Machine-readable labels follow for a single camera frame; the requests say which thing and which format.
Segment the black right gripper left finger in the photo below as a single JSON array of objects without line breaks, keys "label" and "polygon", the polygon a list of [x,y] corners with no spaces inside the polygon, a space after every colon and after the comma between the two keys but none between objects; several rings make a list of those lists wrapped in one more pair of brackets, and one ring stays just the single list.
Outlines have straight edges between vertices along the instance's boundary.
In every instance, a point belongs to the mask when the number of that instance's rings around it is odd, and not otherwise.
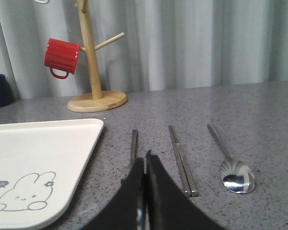
[{"label": "black right gripper left finger", "polygon": [[137,158],[120,189],[83,230],[144,230],[144,160]]}]

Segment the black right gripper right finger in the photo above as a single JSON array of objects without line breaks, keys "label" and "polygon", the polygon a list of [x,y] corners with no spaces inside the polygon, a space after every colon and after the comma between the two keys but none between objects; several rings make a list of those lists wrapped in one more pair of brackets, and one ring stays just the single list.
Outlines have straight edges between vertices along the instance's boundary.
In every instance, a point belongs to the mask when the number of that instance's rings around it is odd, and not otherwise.
[{"label": "black right gripper right finger", "polygon": [[223,230],[196,207],[173,182],[161,160],[146,153],[146,192],[152,230]]}]

